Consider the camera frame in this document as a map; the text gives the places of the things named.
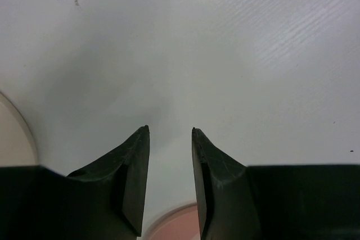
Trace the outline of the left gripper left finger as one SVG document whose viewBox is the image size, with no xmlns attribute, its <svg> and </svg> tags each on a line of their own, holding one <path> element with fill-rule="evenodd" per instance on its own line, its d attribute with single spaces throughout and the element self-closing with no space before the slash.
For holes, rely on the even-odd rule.
<svg viewBox="0 0 360 240">
<path fill-rule="evenodd" d="M 2 239 L 136 239 L 142 233 L 148 126 L 94 162 L 60 175 L 1 168 Z"/>
</svg>

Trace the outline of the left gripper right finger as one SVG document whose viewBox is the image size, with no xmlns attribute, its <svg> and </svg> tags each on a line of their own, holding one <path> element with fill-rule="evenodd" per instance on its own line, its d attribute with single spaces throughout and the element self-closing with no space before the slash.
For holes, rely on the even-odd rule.
<svg viewBox="0 0 360 240">
<path fill-rule="evenodd" d="M 244 166 L 192 130 L 201 239 L 358 239 L 358 165 Z"/>
</svg>

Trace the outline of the blue cream plate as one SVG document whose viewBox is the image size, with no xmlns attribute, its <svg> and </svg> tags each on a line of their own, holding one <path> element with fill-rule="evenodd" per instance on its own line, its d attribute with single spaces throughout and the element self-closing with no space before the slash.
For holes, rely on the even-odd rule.
<svg viewBox="0 0 360 240">
<path fill-rule="evenodd" d="M 38 164 L 34 138 L 16 107 L 1 95 L 1 166 Z"/>
</svg>

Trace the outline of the red cream plate front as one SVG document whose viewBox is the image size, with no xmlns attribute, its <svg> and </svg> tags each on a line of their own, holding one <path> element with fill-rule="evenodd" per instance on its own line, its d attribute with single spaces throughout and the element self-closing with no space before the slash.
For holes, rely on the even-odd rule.
<svg viewBox="0 0 360 240">
<path fill-rule="evenodd" d="M 200 239 L 197 204 L 190 203 L 165 213 L 139 239 Z"/>
</svg>

